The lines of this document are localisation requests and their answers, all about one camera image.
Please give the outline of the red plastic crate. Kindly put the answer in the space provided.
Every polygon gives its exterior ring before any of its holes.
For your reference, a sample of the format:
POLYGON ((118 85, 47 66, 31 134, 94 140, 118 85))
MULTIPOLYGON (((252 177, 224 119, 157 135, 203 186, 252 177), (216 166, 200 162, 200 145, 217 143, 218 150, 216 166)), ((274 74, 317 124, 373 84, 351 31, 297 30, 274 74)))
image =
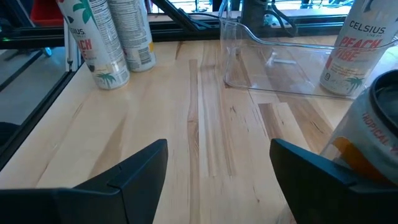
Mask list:
POLYGON ((63 26, 63 16, 57 5, 57 0, 33 0, 30 19, 38 26, 63 26))

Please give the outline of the clear plastic bin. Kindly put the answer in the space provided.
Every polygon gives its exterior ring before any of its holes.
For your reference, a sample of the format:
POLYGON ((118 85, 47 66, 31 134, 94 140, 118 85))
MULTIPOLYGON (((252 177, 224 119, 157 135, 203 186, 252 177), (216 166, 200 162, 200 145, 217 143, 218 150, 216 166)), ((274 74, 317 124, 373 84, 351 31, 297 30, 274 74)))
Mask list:
MULTIPOLYGON (((350 11, 353 3, 354 0, 332 0, 329 4, 348 5, 350 11)), ((355 98, 376 77, 398 69, 397 32, 361 88, 350 96, 332 93, 322 87, 320 77, 345 20, 337 34, 321 35, 319 31, 315 35, 299 34, 295 23, 278 10, 276 0, 268 0, 264 28, 255 35, 240 23, 242 6, 243 0, 223 0, 218 14, 224 50, 224 80, 230 86, 355 98)))

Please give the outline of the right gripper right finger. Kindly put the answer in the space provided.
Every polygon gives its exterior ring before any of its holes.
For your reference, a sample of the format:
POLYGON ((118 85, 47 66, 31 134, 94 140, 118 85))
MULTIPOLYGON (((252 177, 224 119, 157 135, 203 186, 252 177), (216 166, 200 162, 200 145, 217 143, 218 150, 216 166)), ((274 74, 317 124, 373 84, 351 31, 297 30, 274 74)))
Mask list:
POLYGON ((269 157, 297 224, 398 224, 398 187, 282 139, 272 139, 269 157))

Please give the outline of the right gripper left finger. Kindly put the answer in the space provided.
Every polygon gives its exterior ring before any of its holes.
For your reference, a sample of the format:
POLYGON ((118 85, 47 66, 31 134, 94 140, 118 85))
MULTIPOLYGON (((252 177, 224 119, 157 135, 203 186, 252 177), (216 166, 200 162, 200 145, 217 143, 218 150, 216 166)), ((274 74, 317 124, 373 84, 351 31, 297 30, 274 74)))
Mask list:
POLYGON ((167 162, 158 139, 73 188, 0 190, 0 224, 152 224, 167 162))

